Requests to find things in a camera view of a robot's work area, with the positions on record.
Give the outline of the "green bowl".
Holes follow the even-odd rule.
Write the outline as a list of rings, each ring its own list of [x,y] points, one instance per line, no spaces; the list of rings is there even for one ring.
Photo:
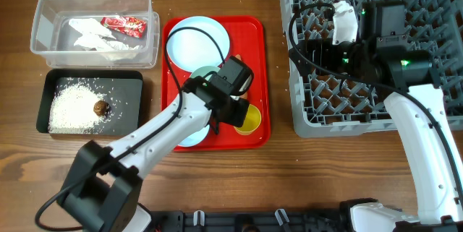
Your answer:
[[[220,69],[216,66],[202,66],[196,69],[190,78],[203,77],[205,80],[209,80],[212,77],[212,72],[218,72]]]

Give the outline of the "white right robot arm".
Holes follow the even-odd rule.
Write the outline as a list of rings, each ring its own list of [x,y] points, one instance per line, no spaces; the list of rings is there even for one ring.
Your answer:
[[[300,74],[314,69],[385,93],[384,106],[401,138],[417,195],[416,215],[373,199],[343,202],[347,231],[460,231],[462,159],[449,128],[437,66],[428,51],[410,50],[404,5],[379,1],[360,13],[345,1],[322,3],[331,38],[293,42]]]

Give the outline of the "white rice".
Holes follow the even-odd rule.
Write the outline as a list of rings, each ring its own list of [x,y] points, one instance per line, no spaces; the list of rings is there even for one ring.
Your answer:
[[[48,132],[51,134],[101,134],[123,117],[121,102],[110,93],[98,93],[83,82],[60,88],[50,107]],[[109,112],[103,117],[93,112],[93,106],[99,100],[110,105]]]

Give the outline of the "yellow plastic cup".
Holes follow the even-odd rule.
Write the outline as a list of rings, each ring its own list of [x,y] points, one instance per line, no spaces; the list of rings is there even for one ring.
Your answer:
[[[234,129],[240,135],[250,135],[260,126],[261,120],[259,108],[250,104],[243,125],[241,127],[235,126]]]

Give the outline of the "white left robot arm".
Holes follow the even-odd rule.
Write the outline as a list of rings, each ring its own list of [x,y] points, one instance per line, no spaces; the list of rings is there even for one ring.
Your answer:
[[[89,141],[77,152],[57,204],[84,231],[146,231],[152,218],[138,203],[145,177],[210,121],[242,126],[249,103],[240,94],[253,77],[232,56],[217,72],[187,79],[172,103],[133,133],[105,147]]]

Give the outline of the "brown food scrap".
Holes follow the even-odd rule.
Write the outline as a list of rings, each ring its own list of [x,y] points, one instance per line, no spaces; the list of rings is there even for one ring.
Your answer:
[[[110,105],[104,100],[99,100],[93,106],[93,112],[98,117],[105,116],[109,112],[109,109],[110,109]]]

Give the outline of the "small light blue bowl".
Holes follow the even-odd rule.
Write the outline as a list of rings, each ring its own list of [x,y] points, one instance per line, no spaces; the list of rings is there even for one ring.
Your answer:
[[[200,131],[191,134],[179,143],[180,147],[193,147],[202,142],[209,133],[210,126],[203,127]]]

